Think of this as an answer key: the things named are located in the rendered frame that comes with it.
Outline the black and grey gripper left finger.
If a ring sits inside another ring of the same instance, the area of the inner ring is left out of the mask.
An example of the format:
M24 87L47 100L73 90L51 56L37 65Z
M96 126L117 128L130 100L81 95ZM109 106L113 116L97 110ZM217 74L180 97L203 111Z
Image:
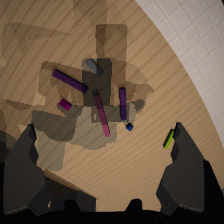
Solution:
M53 194L37 166L36 140L34 125L28 124L0 163L0 224L27 224L50 212Z

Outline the pink rod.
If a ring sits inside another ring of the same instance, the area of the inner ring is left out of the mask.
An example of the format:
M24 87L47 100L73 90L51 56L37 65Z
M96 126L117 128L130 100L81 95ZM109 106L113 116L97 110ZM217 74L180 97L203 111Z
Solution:
M103 130L104 130L105 137L110 136L110 131L109 131L107 119L106 119L106 116L105 116L105 112L104 112L104 108L103 108L100 93L95 93L94 94L94 100L95 100L96 107L97 107L97 110L98 110L98 113L99 113L99 117L100 117L100 120L101 120L101 124L102 124Z

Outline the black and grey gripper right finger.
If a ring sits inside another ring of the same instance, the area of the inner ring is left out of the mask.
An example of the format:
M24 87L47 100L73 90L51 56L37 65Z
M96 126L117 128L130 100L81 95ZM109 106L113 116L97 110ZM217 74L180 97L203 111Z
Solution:
M156 191L160 212L182 224L224 224L224 196L209 161L181 122L172 138L175 161L166 166Z

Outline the purple rod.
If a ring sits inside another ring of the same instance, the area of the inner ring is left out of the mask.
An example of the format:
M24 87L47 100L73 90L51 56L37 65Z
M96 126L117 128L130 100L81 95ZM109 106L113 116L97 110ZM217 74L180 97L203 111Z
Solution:
M120 115L121 120L127 120L127 109L126 109L126 88L119 87L120 94Z
M62 71L55 69L52 76L56 77L57 79L65 82L66 84L76 88L77 90L86 93L88 90L88 86L79 82L78 80L72 78L71 76L63 73Z

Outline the small magenta block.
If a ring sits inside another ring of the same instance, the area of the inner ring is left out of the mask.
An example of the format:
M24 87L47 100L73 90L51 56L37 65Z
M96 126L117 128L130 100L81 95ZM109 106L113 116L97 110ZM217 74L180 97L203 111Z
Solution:
M67 111L71 108L72 104L70 102L68 102L67 100L65 100L64 98L62 98L62 100L60 101L60 103L58 104L61 107L63 107L64 109L66 109Z

